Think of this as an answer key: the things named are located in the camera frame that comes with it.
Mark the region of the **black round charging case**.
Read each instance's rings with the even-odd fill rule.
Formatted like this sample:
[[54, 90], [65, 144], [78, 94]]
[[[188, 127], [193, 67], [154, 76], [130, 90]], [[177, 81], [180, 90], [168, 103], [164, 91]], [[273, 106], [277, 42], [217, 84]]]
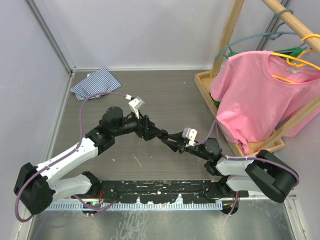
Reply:
[[158, 138], [161, 140], [161, 141], [166, 141], [166, 140], [168, 140], [168, 132], [166, 131], [166, 130], [163, 130], [162, 132], [161, 132], [161, 135], [160, 136], [158, 136]]

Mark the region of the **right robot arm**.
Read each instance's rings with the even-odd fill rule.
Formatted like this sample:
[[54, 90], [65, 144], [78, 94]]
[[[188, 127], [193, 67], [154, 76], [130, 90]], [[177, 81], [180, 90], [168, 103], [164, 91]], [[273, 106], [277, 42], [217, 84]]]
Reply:
[[205, 160], [207, 172], [222, 177], [219, 191], [225, 197], [231, 197], [235, 192], [252, 191], [283, 203], [300, 182], [295, 170], [265, 149], [254, 156], [228, 156], [223, 154], [218, 140], [212, 137], [198, 142], [183, 132], [165, 132], [158, 138], [176, 153], [189, 153]]

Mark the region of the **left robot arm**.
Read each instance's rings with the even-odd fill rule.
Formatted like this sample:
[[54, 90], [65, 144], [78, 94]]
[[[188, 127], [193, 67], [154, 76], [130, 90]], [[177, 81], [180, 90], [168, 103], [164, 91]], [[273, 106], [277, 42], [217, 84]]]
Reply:
[[13, 189], [17, 197], [15, 213], [19, 213], [19, 203], [23, 203], [34, 216], [43, 212], [54, 199], [77, 194], [85, 194], [88, 198], [97, 197], [100, 182], [93, 174], [84, 173], [68, 179], [62, 177], [108, 150], [115, 144], [117, 136], [131, 133], [149, 141], [163, 137], [165, 131], [157, 128], [147, 115], [131, 112], [124, 116], [120, 107], [113, 106], [107, 109], [98, 126], [90, 130], [76, 145], [38, 165], [30, 162], [24, 164]]

